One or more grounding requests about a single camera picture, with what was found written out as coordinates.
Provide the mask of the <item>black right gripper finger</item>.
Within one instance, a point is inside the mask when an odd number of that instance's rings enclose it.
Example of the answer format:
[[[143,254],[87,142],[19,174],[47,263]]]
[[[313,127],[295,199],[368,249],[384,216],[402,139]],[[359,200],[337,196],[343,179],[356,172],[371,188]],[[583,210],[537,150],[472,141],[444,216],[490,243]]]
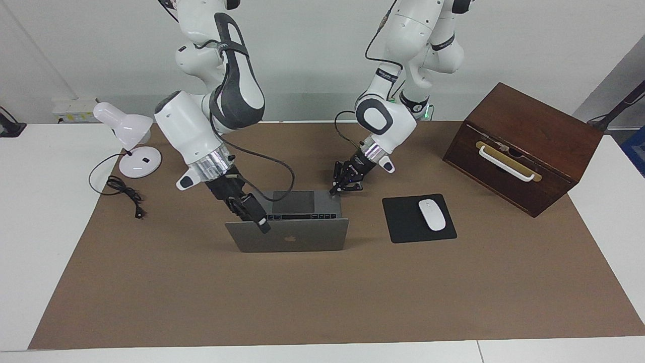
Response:
[[[253,212],[248,199],[227,199],[226,205],[240,220],[253,221]]]
[[[271,227],[267,221],[267,212],[253,194],[248,194],[240,200],[240,218],[242,221],[253,221],[263,234]]]

